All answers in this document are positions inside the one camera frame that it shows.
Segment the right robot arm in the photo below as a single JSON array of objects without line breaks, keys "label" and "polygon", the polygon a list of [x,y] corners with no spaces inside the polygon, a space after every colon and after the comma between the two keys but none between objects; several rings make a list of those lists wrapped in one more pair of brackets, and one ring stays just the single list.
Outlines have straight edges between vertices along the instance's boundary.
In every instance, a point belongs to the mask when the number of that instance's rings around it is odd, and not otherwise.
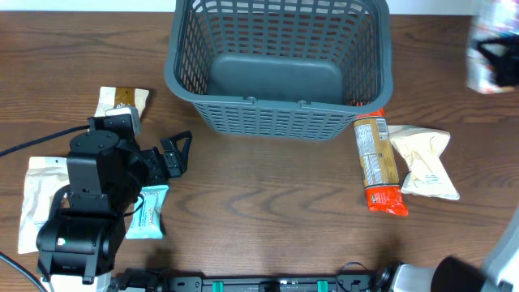
[{"label": "right robot arm", "polygon": [[[518,85],[517,35],[477,41],[476,49],[494,67],[497,85]],[[448,256],[435,268],[411,264],[387,268],[380,284],[388,292],[517,292],[518,213],[481,268]]]}]

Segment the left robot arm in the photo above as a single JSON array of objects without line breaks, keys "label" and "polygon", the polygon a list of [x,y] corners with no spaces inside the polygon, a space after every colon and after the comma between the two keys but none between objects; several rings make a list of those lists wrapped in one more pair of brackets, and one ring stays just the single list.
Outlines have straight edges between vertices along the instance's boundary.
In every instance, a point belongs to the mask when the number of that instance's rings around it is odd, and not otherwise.
[{"label": "left robot arm", "polygon": [[71,141],[69,183],[54,195],[36,247],[42,281],[55,291],[104,291],[143,187],[187,170],[190,131],[143,150],[131,130],[90,130]]}]

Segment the orange spaghetti package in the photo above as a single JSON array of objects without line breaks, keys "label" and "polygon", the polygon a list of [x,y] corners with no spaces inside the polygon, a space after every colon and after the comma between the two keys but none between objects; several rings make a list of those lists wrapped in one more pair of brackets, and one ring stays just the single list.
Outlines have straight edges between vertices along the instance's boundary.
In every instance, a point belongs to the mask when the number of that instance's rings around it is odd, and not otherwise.
[{"label": "orange spaghetti package", "polygon": [[407,216],[384,109],[357,116],[354,133],[368,209]]}]

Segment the beige powder bag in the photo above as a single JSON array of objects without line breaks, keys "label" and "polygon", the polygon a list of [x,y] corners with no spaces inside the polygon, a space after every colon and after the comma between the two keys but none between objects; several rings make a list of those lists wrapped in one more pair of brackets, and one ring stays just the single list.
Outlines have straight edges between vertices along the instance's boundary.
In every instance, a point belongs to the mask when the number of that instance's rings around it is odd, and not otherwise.
[{"label": "beige powder bag", "polygon": [[388,130],[392,146],[409,170],[401,187],[403,194],[460,199],[440,160],[451,138],[449,132],[411,125],[391,125]]}]

